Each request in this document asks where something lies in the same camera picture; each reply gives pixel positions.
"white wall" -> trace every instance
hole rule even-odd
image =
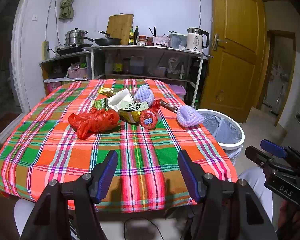
[[[45,40],[49,3],[50,0],[28,0],[22,24],[22,72],[26,94],[31,109],[39,103],[41,98],[45,97],[42,72],[38,62],[42,60],[42,42]],[[59,3],[60,0],[57,0],[57,13],[59,12]],[[37,21],[32,21],[32,15],[34,14],[38,16]],[[62,25],[59,24],[58,27],[59,32],[62,32]],[[55,26],[54,0],[50,9],[47,40],[49,41],[51,49],[54,49],[54,46],[58,45]]]
[[[279,124],[286,128],[289,120],[296,114],[300,101],[300,15],[288,1],[265,2],[267,29],[294,32],[296,34],[296,59],[294,73],[287,103]]]
[[[139,35],[152,36],[149,27],[154,26],[157,35],[166,36],[168,30],[187,33],[187,28],[199,27],[199,0],[74,0],[73,8],[74,19],[65,22],[62,38],[74,28],[93,39],[104,37],[98,31],[106,31],[109,16],[119,13],[134,15]],[[201,0],[201,8],[201,29],[211,33],[212,0]]]

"red round container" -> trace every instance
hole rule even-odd
[[[146,109],[141,112],[140,124],[146,129],[153,129],[158,122],[158,117],[151,109]]]

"door handle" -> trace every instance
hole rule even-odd
[[[215,33],[214,34],[214,41],[213,41],[213,46],[212,46],[212,49],[213,50],[217,50],[218,49],[218,43],[219,42],[222,42],[222,43],[227,43],[226,41],[223,41],[223,40],[220,40],[219,39],[219,34],[218,33]]]

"doorway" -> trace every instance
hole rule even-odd
[[[22,114],[11,66],[11,37],[19,1],[7,0],[0,11],[0,135]]]
[[[266,49],[266,78],[258,108],[269,114],[274,125],[277,125],[292,83],[296,57],[295,33],[269,30]]]

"wooden cutting board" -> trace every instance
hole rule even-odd
[[[133,14],[111,15],[106,33],[110,33],[111,38],[120,38],[121,45],[128,45],[132,23]]]

